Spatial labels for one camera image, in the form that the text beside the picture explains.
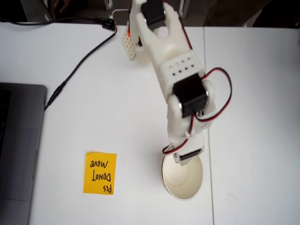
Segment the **robotic arm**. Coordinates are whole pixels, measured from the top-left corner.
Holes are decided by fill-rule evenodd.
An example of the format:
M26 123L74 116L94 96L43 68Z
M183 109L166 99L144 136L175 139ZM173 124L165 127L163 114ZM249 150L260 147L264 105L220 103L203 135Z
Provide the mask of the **robotic arm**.
M157 36L157 31L164 25L169 35L162 39ZM202 118L216 114L213 86L203 80L201 63L178 14L168 3L133 0L126 33L135 49L133 55L128 55L129 58L133 60L135 53L141 52L150 57L168 105L170 145L163 149L163 154L173 154L176 163L186 165L191 157L203 151L201 131L208 128L212 120Z

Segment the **black wire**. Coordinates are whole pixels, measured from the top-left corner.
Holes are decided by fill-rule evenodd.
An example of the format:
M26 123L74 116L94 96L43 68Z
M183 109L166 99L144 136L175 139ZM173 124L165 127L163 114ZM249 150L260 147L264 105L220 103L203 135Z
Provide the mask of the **black wire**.
M87 20L87 21L92 21L92 22L97 23L97 24L101 24L101 19L99 19L99 18L91 19L91 18L87 18L87 17L66 17L66 18L61 18L61 19L57 19L57 20L53 20L53 21L37 22L37 23L12 22L10 20L6 20L6 19L3 19L3 18L0 18L0 21L5 21L5 22L8 22L8 23L11 23L11 24L14 24L14 25L20 25L20 26L41 26L41 25L49 25L49 24L52 24L52 23L57 23L57 22L60 22L60 21L70 20L70 19ZM90 55L92 55L97 49L99 49L102 45L104 45L106 42L108 42L110 39L112 39L116 35L116 33L117 33L117 29L115 30L115 32L110 37L108 37L102 43L100 43L99 45L97 45L88 54L86 54L82 60L80 60L80 62L77 64L77 66L75 67L75 69L71 72L71 74L66 78L66 80L63 83L61 83L61 85L58 86L57 89L53 92L53 94L51 95L48 103L45 106L45 110L52 104L52 102L61 93L62 89L65 87L65 85L67 84L67 82L71 79L71 77L74 75L74 73L77 71L77 69L81 66L81 64Z
M74 75L76 70L81 66L81 64L90 56L92 55L98 48L100 48L102 45L104 45L106 42L108 42L110 39L112 39L116 35L116 32L113 33L110 37L108 37L105 41L100 43L98 46L96 46L93 50L91 50L84 58L78 63L78 65L75 67L75 69L72 71L72 73L66 78L66 80L58 86L58 88L54 91L54 93L51 95L48 103L45 106L45 110L52 104L52 102L56 99L56 97L61 93L64 86L67 84L67 82L71 79L71 77Z
M61 21L64 21L64 20L73 20L73 19L87 20L87 21L92 21L94 23L99 23L99 21L97 21L96 19L91 19L91 18L81 17L81 16L65 17L65 18L52 20L52 21L47 21L47 22L34 22L34 23L13 22L13 21L3 19L3 18L0 17L0 21L5 21L7 23L11 23L11 24L14 24L14 25L19 25L19 26L42 26L42 25L49 25L49 24L52 24L52 23L61 22Z

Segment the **gray laptop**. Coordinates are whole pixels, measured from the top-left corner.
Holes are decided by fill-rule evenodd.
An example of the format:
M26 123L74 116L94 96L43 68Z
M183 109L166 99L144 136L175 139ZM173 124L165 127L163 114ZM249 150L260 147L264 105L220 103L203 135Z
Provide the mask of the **gray laptop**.
M0 225L26 225L46 87L0 83Z

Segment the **yellow sticky note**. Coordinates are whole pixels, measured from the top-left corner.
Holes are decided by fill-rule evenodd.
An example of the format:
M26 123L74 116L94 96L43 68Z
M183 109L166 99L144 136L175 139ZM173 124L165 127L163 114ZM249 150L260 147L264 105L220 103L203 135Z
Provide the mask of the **yellow sticky note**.
M86 154L83 192L113 195L117 154L90 152Z

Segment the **white table surface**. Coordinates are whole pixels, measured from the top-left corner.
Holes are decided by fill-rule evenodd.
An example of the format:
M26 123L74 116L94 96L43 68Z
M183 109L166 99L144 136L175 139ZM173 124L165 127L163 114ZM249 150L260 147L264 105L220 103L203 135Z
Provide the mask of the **white table surface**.
M45 112L30 225L212 224L208 131L200 192L178 201L160 180L166 104L151 64L128 60L123 31L82 64ZM98 25L0 24L0 81L44 84L49 99L111 34ZM204 64L203 28L187 34ZM117 153L113 195L83 194L89 151Z
M288 29L205 28L207 71L232 101L210 128L216 225L299 224L300 45ZM228 96L211 76L216 103Z

